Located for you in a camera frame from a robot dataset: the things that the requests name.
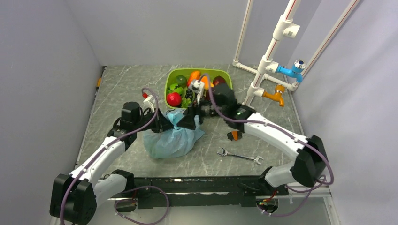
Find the blue plastic bag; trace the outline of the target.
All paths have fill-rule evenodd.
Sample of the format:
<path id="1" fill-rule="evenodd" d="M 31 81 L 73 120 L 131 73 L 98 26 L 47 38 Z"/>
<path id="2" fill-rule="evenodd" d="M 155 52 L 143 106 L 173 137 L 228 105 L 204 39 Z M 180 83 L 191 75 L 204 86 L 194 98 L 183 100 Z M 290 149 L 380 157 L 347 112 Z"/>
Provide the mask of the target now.
<path id="1" fill-rule="evenodd" d="M 143 132 L 143 145 L 148 154 L 155 159 L 176 158 L 186 155 L 192 150 L 195 142 L 204 135 L 200 129 L 199 118 L 195 117 L 194 130 L 178 127 L 177 123 L 183 117 L 183 109 L 173 109 L 166 112 L 166 119 L 173 128 L 162 133 L 151 130 Z"/>

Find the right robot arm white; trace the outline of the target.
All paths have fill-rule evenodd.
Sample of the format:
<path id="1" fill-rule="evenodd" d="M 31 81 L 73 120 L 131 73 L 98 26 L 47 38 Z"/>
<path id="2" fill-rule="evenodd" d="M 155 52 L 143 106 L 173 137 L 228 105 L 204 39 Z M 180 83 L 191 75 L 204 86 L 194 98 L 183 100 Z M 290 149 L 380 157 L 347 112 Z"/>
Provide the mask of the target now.
<path id="1" fill-rule="evenodd" d="M 291 132 L 263 117 L 253 108 L 237 102 L 234 91 L 225 83 L 209 91 L 210 100 L 202 99 L 204 83 L 193 81 L 188 89 L 196 99 L 183 113 L 179 127 L 194 130 L 206 117 L 220 116 L 235 130 L 258 137 L 290 157 L 291 163 L 267 168 L 260 177 L 259 190 L 269 195 L 281 185 L 297 182 L 313 188 L 320 182 L 325 168 L 330 168 L 326 150 L 320 137 L 306 137 Z"/>

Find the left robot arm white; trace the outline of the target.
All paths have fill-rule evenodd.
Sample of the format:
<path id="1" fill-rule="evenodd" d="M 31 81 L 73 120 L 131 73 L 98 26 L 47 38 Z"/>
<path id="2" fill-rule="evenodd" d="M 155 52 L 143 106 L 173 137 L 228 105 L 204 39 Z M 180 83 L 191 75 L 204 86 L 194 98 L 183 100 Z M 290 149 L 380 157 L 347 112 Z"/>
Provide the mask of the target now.
<path id="1" fill-rule="evenodd" d="M 100 147 L 69 174 L 59 174 L 53 182 L 49 213 L 76 225 L 86 225 L 97 207 L 114 195 L 128 197 L 136 188 L 134 174 L 115 170 L 102 175 L 136 140 L 140 131 L 161 133 L 173 124 L 154 107 L 143 109 L 137 102 L 126 102 Z"/>

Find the green fake grapes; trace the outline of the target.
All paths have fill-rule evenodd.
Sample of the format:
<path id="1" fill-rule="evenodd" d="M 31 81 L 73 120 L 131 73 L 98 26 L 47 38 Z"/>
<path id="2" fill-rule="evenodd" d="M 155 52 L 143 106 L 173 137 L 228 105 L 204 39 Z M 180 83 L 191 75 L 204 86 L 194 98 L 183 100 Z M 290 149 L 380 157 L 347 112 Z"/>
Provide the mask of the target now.
<path id="1" fill-rule="evenodd" d="M 193 103 L 194 99 L 194 97 L 182 98 L 181 108 L 187 108 L 188 106 L 190 106 Z"/>

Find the black fake grapes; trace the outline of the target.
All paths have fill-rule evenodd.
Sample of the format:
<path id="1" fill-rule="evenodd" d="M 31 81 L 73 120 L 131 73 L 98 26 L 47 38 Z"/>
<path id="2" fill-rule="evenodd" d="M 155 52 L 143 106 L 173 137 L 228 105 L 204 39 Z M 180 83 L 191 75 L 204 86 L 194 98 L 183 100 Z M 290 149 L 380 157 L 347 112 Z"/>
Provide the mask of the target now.
<path id="1" fill-rule="evenodd" d="M 184 98 L 192 101 L 194 99 L 194 92 L 191 89 L 187 89 Z"/>

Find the orange fake mango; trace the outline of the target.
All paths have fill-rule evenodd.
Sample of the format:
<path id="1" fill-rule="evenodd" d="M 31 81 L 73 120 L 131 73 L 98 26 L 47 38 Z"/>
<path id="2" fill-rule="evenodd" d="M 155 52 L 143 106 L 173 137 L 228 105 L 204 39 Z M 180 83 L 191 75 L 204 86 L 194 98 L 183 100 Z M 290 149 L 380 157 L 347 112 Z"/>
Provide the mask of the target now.
<path id="1" fill-rule="evenodd" d="M 200 80 L 204 84 L 204 89 L 209 90 L 210 88 L 214 87 L 214 84 L 211 82 L 211 80 L 208 79 L 207 76 L 203 76 Z"/>

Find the dark red fake apple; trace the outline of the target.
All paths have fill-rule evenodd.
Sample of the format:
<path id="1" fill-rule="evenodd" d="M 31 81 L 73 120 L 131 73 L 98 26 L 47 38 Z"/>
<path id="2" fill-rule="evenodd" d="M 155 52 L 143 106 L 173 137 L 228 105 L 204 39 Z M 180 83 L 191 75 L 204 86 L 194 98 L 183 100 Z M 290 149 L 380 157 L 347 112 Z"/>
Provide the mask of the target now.
<path id="1" fill-rule="evenodd" d="M 216 77 L 213 79 L 213 85 L 214 85 L 214 86 L 217 86 L 217 85 L 219 85 L 220 83 L 226 83 L 226 80 L 225 80 L 223 77 L 221 77 L 221 76 L 216 76 Z"/>

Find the dark green round fruit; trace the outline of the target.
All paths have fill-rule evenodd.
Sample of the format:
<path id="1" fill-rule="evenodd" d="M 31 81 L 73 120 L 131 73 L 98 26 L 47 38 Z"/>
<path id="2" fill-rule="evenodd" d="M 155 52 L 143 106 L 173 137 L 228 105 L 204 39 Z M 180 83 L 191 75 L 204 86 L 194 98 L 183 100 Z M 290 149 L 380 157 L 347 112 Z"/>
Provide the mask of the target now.
<path id="1" fill-rule="evenodd" d="M 183 75 L 178 75 L 175 77 L 175 83 L 185 88 L 187 86 L 187 78 Z"/>

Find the orange black hex key set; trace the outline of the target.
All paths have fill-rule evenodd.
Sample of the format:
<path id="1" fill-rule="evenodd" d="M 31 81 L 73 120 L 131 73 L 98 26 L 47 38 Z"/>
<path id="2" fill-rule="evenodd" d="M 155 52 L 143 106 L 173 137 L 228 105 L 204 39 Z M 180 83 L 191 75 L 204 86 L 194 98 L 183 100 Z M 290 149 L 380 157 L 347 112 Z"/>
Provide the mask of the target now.
<path id="1" fill-rule="evenodd" d="M 241 131 L 231 131 L 227 133 L 227 138 L 230 141 L 237 141 L 243 137 L 243 132 Z"/>

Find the silver open-end wrench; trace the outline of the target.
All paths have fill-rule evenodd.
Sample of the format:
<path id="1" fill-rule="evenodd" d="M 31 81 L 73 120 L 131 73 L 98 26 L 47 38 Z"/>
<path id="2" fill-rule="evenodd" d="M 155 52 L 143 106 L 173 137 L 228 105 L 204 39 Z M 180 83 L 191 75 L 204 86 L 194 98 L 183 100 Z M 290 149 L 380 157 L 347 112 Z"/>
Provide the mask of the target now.
<path id="1" fill-rule="evenodd" d="M 262 165 L 262 161 L 264 160 L 264 158 L 262 156 L 244 156 L 244 155 L 239 155 L 236 153 L 232 153 L 228 150 L 226 150 L 225 148 L 220 147 L 220 150 L 217 151 L 216 153 L 218 156 L 220 157 L 225 157 L 225 156 L 231 156 L 231 157 L 236 157 L 236 158 L 241 158 L 241 159 L 246 159 L 246 160 L 250 160 L 253 161 L 254 163 L 258 164 L 258 165 Z"/>

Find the green plastic fruit basket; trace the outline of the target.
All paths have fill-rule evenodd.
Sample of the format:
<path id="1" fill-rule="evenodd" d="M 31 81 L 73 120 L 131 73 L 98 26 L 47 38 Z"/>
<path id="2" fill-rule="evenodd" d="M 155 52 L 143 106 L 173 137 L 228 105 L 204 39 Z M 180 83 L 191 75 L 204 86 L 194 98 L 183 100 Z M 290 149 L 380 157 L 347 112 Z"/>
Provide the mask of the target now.
<path id="1" fill-rule="evenodd" d="M 185 76 L 186 78 L 188 78 L 188 77 L 190 76 L 190 74 L 191 74 L 193 71 L 196 71 L 196 70 L 200 71 L 200 72 L 201 72 L 201 75 L 202 75 L 202 74 L 209 74 L 210 80 L 211 80 L 212 83 L 213 83 L 213 79 L 214 79 L 216 76 L 221 76 L 221 77 L 223 77 L 223 78 L 226 80 L 226 84 L 227 84 L 231 89 L 233 89 L 232 80 L 231 80 L 231 78 L 230 78 L 230 75 L 229 75 L 227 72 L 223 71 L 223 70 L 217 70 L 217 69 L 200 69 L 200 68 L 180 68 L 180 69 L 175 69 L 175 70 L 171 71 L 171 72 L 169 73 L 169 75 L 168 75 L 168 78 L 167 78 L 167 81 L 166 81 L 166 85 L 165 85 L 165 94 L 164 94 L 164 95 L 165 95 L 165 99 L 166 99 L 166 96 L 167 96 L 169 93 L 171 93 L 171 92 L 178 92 L 178 93 L 181 95 L 181 97 L 183 98 L 183 97 L 185 96 L 185 92 L 186 92 L 186 90 L 188 89 L 188 87 L 186 86 L 185 88 L 183 88 L 183 87 L 179 86 L 178 84 L 176 84 L 176 83 L 175 83 L 175 77 L 178 76 L 178 75 L 183 75 L 183 76 Z M 174 109 L 174 108 L 181 108 L 181 106 L 180 106 L 180 107 L 171 107 L 171 106 L 169 106 L 169 105 L 167 104 L 167 102 L 166 102 L 166 105 L 167 105 L 169 108 L 172 108 L 172 109 Z"/>

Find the orange faucet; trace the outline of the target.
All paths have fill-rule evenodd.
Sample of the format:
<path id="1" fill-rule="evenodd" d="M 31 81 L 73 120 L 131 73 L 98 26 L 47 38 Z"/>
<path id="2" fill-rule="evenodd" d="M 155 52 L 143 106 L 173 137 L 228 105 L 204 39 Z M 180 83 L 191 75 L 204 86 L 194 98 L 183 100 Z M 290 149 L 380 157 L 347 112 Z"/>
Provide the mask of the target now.
<path id="1" fill-rule="evenodd" d="M 278 102 L 280 107 L 284 107 L 284 99 L 282 97 L 283 93 L 286 91 L 286 88 L 283 85 L 276 85 L 274 94 L 264 91 L 262 93 L 262 97 L 269 98 L 272 101 Z"/>

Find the blue faucet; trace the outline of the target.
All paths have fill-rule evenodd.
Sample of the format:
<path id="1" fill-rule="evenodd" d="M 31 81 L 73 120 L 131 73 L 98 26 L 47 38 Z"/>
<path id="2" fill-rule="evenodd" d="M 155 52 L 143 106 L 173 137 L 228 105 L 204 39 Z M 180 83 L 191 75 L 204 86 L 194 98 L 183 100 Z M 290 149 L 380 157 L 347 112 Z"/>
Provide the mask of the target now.
<path id="1" fill-rule="evenodd" d="M 303 81 L 303 75 L 301 73 L 305 68 L 306 63 L 303 60 L 297 59 L 293 62 L 291 69 L 287 69 L 279 65 L 276 69 L 276 73 L 281 73 L 288 77 L 295 78 L 297 83 L 301 83 Z"/>

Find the white PVC pipe frame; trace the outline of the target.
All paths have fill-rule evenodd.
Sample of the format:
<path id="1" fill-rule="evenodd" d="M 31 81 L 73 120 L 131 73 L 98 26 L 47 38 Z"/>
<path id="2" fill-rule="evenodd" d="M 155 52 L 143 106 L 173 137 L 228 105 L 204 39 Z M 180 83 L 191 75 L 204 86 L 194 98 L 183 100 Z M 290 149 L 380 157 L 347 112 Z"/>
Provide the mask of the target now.
<path id="1" fill-rule="evenodd" d="M 303 75 L 303 78 L 315 65 L 318 58 L 327 48 L 329 43 L 332 41 L 334 36 L 337 34 L 337 32 L 340 30 L 340 28 L 343 26 L 345 21 L 348 19 L 348 17 L 354 11 L 358 4 L 358 0 L 352 0 L 349 2 L 346 9 L 340 15 L 336 23 L 331 28 L 330 32 L 327 34 L 327 36 L 321 42 L 320 46 L 315 51 L 314 55 L 306 64 L 306 68 L 301 73 Z M 245 38 L 245 33 L 253 6 L 253 1 L 249 0 L 247 2 L 245 15 L 238 39 L 237 49 L 232 62 L 232 65 L 234 67 L 245 70 L 255 75 L 254 81 L 249 85 L 246 97 L 243 101 L 244 105 L 249 106 L 255 97 L 262 97 L 262 93 L 264 91 L 274 94 L 275 87 L 278 84 L 283 85 L 286 90 L 289 91 L 295 91 L 298 88 L 300 83 L 297 83 L 295 78 L 288 77 L 281 73 L 276 73 L 277 67 L 279 65 L 282 65 L 275 62 L 273 60 L 273 56 L 284 38 L 294 39 L 296 37 L 300 26 L 293 23 L 293 17 L 299 5 L 299 0 L 290 0 L 288 2 L 284 13 L 277 21 L 277 24 L 272 34 L 272 39 L 269 43 L 267 50 L 265 51 L 265 54 L 262 56 L 258 67 L 254 69 L 252 67 L 242 64 L 239 61 L 239 56 L 243 46 L 243 41 Z"/>

